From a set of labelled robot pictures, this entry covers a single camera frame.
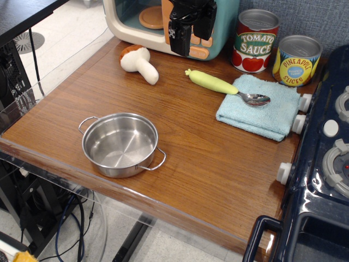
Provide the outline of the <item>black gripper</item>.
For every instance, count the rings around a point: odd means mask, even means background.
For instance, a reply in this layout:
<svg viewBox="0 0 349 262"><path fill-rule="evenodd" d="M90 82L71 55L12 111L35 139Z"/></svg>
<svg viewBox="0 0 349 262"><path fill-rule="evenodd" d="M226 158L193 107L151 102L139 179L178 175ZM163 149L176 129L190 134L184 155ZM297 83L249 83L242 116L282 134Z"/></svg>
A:
<svg viewBox="0 0 349 262"><path fill-rule="evenodd" d="M189 56L191 26L178 22L181 19L194 19L193 33L195 36L209 40L215 24L217 4L209 0L170 1L173 4L169 22L169 40L171 51Z"/></svg>

